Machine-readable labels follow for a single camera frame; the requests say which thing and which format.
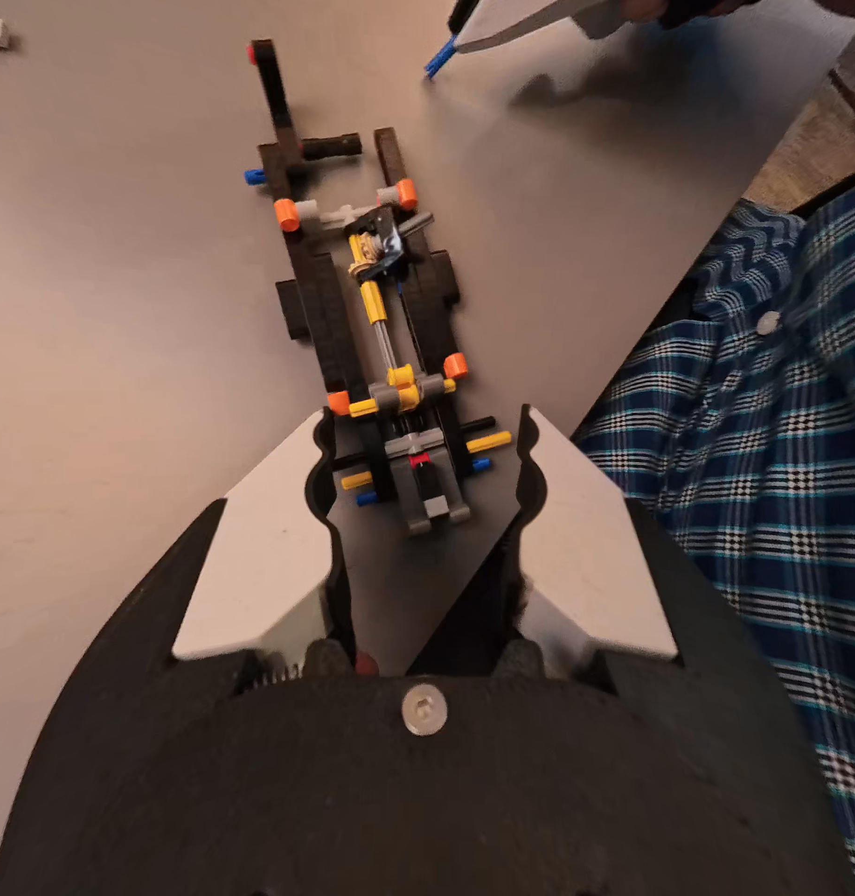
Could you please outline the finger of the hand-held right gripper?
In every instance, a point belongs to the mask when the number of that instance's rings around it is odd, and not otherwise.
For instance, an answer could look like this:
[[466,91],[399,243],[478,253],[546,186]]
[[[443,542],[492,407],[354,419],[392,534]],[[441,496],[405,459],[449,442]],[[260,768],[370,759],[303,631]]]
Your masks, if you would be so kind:
[[459,1],[447,21],[447,47],[452,53],[492,49],[565,20],[589,39],[608,37],[624,24],[617,1]]

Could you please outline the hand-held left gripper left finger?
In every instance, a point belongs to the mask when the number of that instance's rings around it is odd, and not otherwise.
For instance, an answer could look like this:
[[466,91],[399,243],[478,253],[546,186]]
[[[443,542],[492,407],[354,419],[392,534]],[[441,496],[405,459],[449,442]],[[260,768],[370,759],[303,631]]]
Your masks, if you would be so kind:
[[172,652],[178,660],[253,651],[303,666],[332,637],[351,663],[356,643],[337,498],[335,427],[312,413],[225,495]]

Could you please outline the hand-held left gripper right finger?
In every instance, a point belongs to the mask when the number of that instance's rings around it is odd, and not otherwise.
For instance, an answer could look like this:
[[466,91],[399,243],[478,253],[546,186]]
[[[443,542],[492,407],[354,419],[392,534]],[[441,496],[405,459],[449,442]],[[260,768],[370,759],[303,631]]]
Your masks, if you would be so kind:
[[675,659],[623,492],[529,404],[516,454],[519,507],[502,586],[516,633],[545,662],[591,662],[600,651]]

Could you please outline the blue toy pin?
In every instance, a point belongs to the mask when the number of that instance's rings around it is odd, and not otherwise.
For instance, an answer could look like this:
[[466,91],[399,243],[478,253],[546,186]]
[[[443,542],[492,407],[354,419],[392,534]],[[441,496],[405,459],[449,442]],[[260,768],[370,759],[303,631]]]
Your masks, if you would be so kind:
[[450,61],[453,56],[457,52],[457,37],[458,35],[452,34],[449,39],[442,45],[439,51],[431,57],[428,63],[424,67],[424,75],[429,80],[432,81],[433,78],[440,72],[440,70],[444,67],[444,65]]

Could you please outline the black toy car chassis assembly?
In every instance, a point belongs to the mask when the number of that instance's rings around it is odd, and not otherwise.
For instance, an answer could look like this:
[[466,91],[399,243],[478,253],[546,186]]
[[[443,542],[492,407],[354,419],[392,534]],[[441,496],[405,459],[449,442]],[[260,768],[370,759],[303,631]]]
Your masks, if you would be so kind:
[[471,509],[468,477],[491,467],[487,453],[511,442],[508,431],[480,437],[493,417],[462,423],[454,396],[469,373],[452,329],[460,299],[452,260],[433,250],[391,127],[375,130],[384,184],[373,203],[322,210],[303,196],[309,170],[363,153],[358,133],[300,137],[291,116],[274,44],[255,39],[256,68],[275,133],[258,147],[248,185],[271,196],[292,275],[276,284],[288,334],[312,344],[328,408],[354,422],[360,450],[341,469],[359,506],[394,502],[411,536],[435,522],[460,524]]

